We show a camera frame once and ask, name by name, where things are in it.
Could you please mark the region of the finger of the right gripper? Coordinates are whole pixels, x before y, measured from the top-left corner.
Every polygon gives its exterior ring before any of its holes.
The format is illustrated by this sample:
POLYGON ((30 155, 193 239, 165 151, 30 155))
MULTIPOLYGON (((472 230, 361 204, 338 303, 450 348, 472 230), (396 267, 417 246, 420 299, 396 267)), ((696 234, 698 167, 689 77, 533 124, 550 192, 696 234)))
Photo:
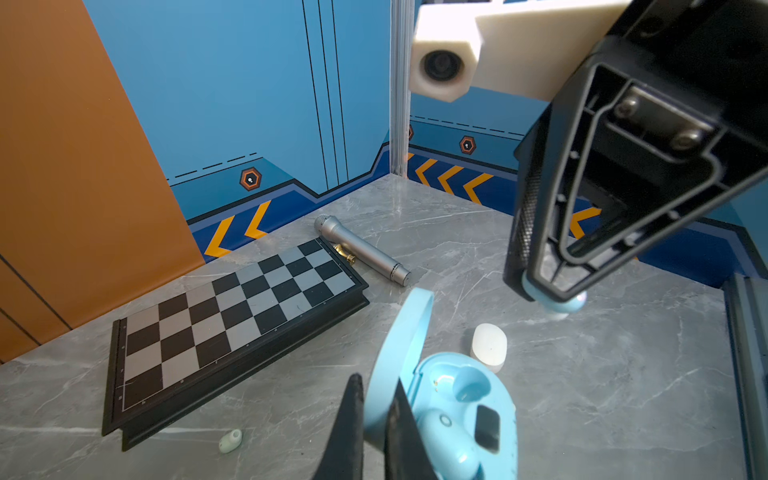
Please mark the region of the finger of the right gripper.
POLYGON ((519 161, 519 169, 503 280, 517 294, 525 294, 522 280, 530 258, 550 116, 550 113, 543 113, 514 152, 519 161))

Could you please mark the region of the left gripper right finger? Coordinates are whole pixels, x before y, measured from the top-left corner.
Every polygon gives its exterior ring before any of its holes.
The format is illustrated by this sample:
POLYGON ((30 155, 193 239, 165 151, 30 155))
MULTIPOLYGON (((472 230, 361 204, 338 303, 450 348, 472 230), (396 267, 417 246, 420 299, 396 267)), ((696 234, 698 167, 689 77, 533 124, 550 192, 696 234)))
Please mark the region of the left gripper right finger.
POLYGON ((400 381, 385 422, 384 456, 386 480, 438 479, 400 381))

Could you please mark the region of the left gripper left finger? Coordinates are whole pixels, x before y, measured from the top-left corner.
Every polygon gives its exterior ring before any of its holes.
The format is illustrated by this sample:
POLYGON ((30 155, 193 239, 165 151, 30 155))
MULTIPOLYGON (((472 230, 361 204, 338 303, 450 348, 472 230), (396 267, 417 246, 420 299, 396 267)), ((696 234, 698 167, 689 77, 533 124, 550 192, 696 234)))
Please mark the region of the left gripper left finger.
POLYGON ((363 475, 364 387, 359 373, 347 382, 314 480, 355 479, 363 475))

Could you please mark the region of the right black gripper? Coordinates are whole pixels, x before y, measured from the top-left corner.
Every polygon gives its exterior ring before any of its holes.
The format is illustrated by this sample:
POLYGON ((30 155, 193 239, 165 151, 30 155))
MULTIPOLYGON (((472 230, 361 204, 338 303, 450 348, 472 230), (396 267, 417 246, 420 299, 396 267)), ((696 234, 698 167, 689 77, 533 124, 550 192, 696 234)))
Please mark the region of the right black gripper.
POLYGON ((632 1, 544 113, 527 278, 586 291, 767 176, 767 3, 632 1))

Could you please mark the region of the blue earbud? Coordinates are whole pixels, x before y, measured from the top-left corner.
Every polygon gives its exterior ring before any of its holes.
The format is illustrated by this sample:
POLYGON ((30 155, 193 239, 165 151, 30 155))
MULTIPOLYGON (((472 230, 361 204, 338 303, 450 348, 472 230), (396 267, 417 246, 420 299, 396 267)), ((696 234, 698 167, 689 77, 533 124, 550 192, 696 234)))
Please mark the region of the blue earbud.
POLYGON ((557 314, 569 315, 581 310, 587 301, 587 292, 582 291, 569 300, 554 300, 550 298, 543 290, 532 284, 526 274, 522 275, 522 285, 524 291, 535 301, 541 303, 546 309, 557 314))
POLYGON ((442 479, 474 479, 480 468, 478 448, 467 431, 445 412, 431 409, 417 422, 425 451, 442 479))

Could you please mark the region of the blue earbud charging case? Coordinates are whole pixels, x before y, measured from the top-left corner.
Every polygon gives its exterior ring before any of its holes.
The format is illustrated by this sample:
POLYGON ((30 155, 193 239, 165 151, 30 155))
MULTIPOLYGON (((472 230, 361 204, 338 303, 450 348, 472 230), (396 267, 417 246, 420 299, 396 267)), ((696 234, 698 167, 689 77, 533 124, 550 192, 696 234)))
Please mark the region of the blue earbud charging case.
POLYGON ((385 422, 397 382, 418 422, 431 409, 445 412, 475 441, 480 468, 474 479, 518 476, 516 407, 495 373, 460 353, 423 357, 434 295, 413 289, 382 345, 364 401, 364 438, 384 451, 385 422))

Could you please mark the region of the white earbud charging case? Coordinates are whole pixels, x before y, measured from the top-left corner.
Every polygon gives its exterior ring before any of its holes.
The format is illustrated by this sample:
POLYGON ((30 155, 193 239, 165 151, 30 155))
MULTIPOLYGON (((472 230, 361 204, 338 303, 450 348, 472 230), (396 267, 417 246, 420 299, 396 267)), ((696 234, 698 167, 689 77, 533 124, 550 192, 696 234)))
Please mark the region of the white earbud charging case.
POLYGON ((493 324, 478 325, 472 335, 470 356, 493 373, 503 368, 508 352, 508 339, 504 331, 493 324))

